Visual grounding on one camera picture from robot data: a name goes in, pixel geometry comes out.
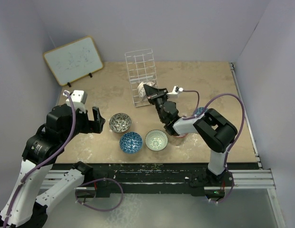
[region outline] patterned bowl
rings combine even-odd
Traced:
[[[125,113],[118,113],[109,120],[109,127],[112,131],[117,133],[126,132],[132,125],[132,120]]]
[[[167,143],[167,135],[161,130],[152,130],[146,135],[146,145],[150,150],[163,150]]]
[[[136,132],[125,133],[120,139],[120,148],[125,153],[137,153],[142,147],[142,138]]]

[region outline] white bowl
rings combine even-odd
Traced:
[[[146,145],[150,150],[163,150],[168,143],[167,135],[161,130],[152,130],[146,135]]]

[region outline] beige table surface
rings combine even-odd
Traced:
[[[204,106],[211,98],[221,93],[237,94],[233,76],[228,62],[156,62],[159,88],[169,91],[174,85],[200,92],[200,106]],[[163,124],[153,105],[134,107],[128,82],[125,62],[106,62],[104,68],[93,73],[93,77],[84,77],[72,83],[67,90],[84,90],[88,93],[86,108],[92,120],[93,106],[100,108],[106,119],[101,134],[79,134],[66,146],[65,152],[57,159],[57,163],[165,163],[165,162],[209,162],[210,149],[198,134],[189,134],[178,139],[168,135],[168,146],[159,152],[151,151],[144,144],[136,154],[126,154],[119,147],[122,133],[111,132],[109,119],[116,113],[127,113],[132,119],[128,130],[137,132],[145,138],[153,130],[163,130]],[[66,98],[60,97],[59,104]],[[190,116],[197,103],[195,93],[182,93],[177,103],[180,115]],[[225,96],[214,101],[210,107],[215,108],[237,129],[241,123],[241,107],[238,101]],[[228,162],[256,162],[255,153],[247,124],[231,150]]]

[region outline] whiteboard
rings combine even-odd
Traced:
[[[44,59],[61,86],[103,67],[90,36],[48,51]]]

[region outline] dish rack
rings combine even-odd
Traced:
[[[158,88],[155,61],[152,49],[125,53],[128,69],[128,80],[135,107],[148,105],[147,97],[139,97],[138,86],[141,82],[154,82]]]

